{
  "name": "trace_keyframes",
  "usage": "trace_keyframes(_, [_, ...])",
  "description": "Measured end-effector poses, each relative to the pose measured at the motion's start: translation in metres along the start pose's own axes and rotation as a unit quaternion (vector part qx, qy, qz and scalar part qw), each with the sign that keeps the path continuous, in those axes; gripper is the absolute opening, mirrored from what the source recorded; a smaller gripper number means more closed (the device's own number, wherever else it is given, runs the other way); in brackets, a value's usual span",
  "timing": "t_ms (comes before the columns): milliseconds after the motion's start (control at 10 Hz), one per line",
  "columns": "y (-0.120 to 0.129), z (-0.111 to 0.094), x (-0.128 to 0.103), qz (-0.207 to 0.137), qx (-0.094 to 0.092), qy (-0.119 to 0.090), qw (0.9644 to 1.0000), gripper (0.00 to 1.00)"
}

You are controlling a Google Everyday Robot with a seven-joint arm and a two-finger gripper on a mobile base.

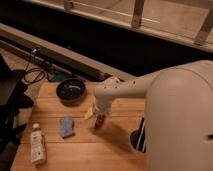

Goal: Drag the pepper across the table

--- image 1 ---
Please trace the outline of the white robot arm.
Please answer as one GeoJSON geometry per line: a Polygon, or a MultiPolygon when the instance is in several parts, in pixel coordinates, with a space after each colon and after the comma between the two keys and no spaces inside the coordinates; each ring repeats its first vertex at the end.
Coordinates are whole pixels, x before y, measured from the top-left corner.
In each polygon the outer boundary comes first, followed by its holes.
{"type": "Polygon", "coordinates": [[[145,100],[139,149],[149,171],[213,171],[213,61],[199,60],[94,89],[86,115],[104,118],[118,98],[145,100]]]}

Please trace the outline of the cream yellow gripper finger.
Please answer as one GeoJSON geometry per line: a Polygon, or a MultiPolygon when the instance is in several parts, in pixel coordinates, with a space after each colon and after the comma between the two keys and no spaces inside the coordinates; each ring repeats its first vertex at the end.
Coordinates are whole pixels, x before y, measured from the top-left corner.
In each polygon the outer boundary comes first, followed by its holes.
{"type": "Polygon", "coordinates": [[[94,111],[93,111],[93,107],[90,107],[88,109],[88,111],[86,112],[85,116],[84,116],[84,119],[85,120],[88,120],[90,119],[91,117],[93,117],[95,114],[94,114],[94,111]]]}

